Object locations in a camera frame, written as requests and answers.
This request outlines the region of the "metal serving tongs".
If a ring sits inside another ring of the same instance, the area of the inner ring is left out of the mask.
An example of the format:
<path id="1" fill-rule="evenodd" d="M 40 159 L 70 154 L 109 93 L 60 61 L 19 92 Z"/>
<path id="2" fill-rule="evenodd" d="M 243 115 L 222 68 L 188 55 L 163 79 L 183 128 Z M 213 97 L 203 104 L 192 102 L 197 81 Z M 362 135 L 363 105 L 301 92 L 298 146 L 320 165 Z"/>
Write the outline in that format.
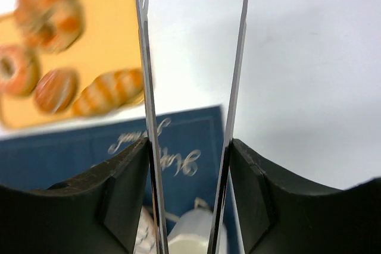
<path id="1" fill-rule="evenodd" d="M 160 155 L 158 150 L 157 119 L 155 113 L 154 88 L 152 81 L 152 65 L 148 32 L 149 0 L 136 0 L 136 11 L 139 26 L 139 44 L 142 59 L 145 118 L 149 139 L 149 163 L 152 184 L 152 199 L 154 209 L 154 223 L 156 226 L 155 238 L 157 253 L 168 253 L 167 229 L 165 226 L 164 194 L 161 177 Z M 223 223 L 226 191 L 230 174 L 230 155 L 232 149 L 233 131 L 235 125 L 236 105 L 238 100 L 239 83 L 241 76 L 243 49 L 246 36 L 246 16 L 248 0 L 243 0 L 239 26 L 238 42 L 236 47 L 235 66 L 227 112 L 226 128 L 224 132 L 223 151 L 220 160 L 217 192 L 214 203 L 213 218 L 207 253 L 218 253 L 220 247 L 220 230 Z"/>

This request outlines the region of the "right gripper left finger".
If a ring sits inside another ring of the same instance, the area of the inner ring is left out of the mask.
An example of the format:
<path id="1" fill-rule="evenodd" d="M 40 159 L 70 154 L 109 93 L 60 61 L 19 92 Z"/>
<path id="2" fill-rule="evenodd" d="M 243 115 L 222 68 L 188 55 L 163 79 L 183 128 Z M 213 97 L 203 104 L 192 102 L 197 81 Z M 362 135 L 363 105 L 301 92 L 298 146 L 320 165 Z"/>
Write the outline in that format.
<path id="1" fill-rule="evenodd" d="M 148 141 L 46 190 L 1 187 L 2 253 L 132 253 Z"/>

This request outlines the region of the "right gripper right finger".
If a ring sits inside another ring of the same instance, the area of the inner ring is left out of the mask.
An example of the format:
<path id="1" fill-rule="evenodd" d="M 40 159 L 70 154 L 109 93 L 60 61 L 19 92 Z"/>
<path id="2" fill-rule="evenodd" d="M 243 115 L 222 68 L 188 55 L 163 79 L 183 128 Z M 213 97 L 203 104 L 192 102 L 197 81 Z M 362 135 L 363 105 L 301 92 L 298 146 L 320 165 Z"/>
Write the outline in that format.
<path id="1" fill-rule="evenodd" d="M 380 179 L 339 190 L 232 142 L 230 172 L 246 253 L 379 253 Z"/>

